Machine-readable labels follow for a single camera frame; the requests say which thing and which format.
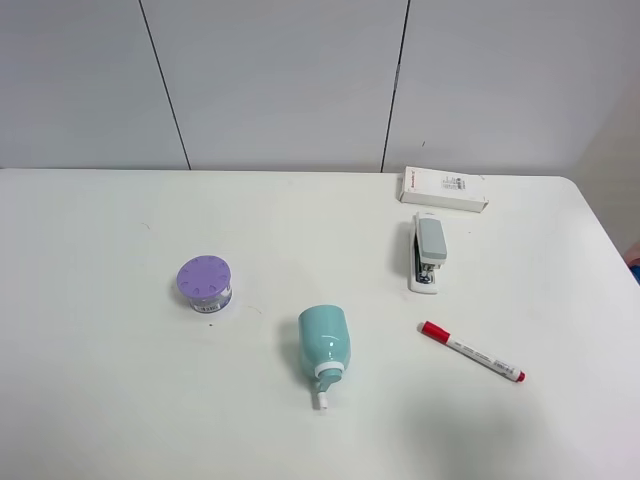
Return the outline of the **white staples box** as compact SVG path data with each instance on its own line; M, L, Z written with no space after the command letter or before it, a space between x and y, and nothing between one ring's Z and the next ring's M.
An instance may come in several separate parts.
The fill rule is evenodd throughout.
M480 175L405 168L399 201L407 204L481 213L489 204Z

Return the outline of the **grey white stapler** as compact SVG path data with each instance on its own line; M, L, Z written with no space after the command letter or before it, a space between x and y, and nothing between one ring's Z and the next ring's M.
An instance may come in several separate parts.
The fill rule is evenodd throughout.
M410 234L410 290L420 294L436 294L436 271L447 260L448 251L442 222L432 214L416 213Z

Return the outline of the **blue object at edge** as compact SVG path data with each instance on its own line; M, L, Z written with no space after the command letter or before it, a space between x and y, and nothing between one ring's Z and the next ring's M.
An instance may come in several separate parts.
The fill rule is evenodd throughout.
M624 260L637 283L640 283L640 242L633 244L624 254Z

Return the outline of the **purple lidded round jar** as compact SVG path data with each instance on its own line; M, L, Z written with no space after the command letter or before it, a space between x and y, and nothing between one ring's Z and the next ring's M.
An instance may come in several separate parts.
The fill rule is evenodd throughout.
M179 292L199 313L215 313L232 298L231 269L217 256L202 255L186 262L176 275Z

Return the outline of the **teal pencil sharpener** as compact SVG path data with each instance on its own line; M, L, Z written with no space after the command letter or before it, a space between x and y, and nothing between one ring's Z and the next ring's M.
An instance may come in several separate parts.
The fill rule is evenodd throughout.
M342 380L351 360L351 339L344 311L317 305L298 317L301 369L310 381L320 411L329 407L327 393Z

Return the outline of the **red white marker pen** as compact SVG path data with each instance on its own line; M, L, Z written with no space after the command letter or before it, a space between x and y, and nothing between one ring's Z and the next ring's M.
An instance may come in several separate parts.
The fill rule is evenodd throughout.
M522 383L526 379L523 370L499 360L495 356L481 352L432 322L424 322L420 332L511 382Z

